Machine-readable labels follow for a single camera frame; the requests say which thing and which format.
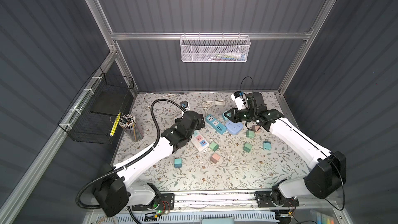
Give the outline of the teal plug cube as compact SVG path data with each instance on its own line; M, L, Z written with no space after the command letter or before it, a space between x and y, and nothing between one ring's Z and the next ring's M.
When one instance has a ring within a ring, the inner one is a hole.
M263 149L264 150L271 150L272 149L272 144L269 141L264 141L263 142Z
M182 167L182 159L176 158L174 159L174 168L181 168Z

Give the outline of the green plug cube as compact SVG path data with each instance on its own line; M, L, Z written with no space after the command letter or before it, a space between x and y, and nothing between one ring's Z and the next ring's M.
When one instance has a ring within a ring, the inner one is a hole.
M245 142L243 145L243 151L250 153L252 150L252 145L248 142Z
M212 143L209 145L209 148L210 148L212 151L217 151L218 148L219 148L219 145L218 145L216 142L212 142Z

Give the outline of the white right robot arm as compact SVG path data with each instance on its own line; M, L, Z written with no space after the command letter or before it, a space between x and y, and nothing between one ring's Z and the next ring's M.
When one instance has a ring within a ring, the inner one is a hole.
M301 196L312 195L326 199L346 183L346 157L339 151L331 152L296 128L280 111L268 109L259 92L231 95L236 107L224 113L234 123L253 122L284 141L306 163L309 173L295 179L284 179L272 187L269 196L276 207Z

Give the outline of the yellow ruler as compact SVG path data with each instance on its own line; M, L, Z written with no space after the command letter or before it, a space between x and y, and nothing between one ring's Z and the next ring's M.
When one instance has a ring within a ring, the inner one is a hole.
M110 137L113 137L115 135L116 130L117 130L118 125L119 125L120 118L121 118L121 113L119 112L117 117L115 118L113 127L112 127L112 129L110 131L110 135L109 135Z

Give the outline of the white multicolour power strip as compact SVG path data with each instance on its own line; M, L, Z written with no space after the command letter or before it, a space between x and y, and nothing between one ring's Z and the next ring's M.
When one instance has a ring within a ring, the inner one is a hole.
M203 153L207 150L209 147L209 143L206 141L206 139L202 136L202 134L195 130L192 138L191 138L191 143L193 146L197 149L199 153Z

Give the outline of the teal power strip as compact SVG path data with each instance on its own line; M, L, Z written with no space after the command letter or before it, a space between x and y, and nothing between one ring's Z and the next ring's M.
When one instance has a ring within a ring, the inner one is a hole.
M205 121L214 128L219 134L223 135L226 133L227 128L221 122L219 122L213 115L207 115Z

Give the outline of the clear cup of pencils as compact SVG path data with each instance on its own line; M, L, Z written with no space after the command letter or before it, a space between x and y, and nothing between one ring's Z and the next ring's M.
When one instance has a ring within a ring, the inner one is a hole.
M122 115L119 120L119 125L132 141L138 142L144 138L141 126L137 123L137 119L134 115Z

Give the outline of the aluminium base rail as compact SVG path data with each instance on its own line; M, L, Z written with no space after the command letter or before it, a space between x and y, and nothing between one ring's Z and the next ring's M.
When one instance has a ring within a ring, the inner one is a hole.
M211 208L254 206L258 208L304 206L306 200L330 201L334 207L343 206L343 198L332 193L325 198L311 194L305 186L295 187L287 182L270 189L160 191L153 185L135 186L123 195L101 197L98 204L107 217L113 217L131 207L134 211L177 210L179 207Z

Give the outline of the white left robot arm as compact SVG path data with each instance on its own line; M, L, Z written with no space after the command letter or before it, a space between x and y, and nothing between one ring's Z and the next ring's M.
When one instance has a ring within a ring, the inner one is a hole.
M155 100L150 107L156 129L155 141L133 157L113 167L105 166L104 174L78 191L75 202L79 208L102 209L107 217L113 217L128 206L154 204L160 196L156 187L150 184L135 187L134 182L157 162L186 146L194 132L205 127L203 114L178 105L182 117L161 131L154 114L155 105L161 101Z

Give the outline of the brown pink plug cube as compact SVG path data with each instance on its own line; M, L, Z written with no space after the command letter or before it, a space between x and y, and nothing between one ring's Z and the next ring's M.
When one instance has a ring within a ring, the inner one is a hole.
M253 131L255 131L255 132L259 132L259 131L261 130L261 127L258 126L258 125L253 125L253 126L251 127L251 129L252 129Z

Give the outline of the blue square power socket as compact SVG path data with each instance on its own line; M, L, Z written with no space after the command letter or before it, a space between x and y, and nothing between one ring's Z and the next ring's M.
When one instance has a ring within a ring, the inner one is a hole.
M243 124L241 122L234 123L231 120L228 120L225 123L225 127L231 135L237 135L243 129Z

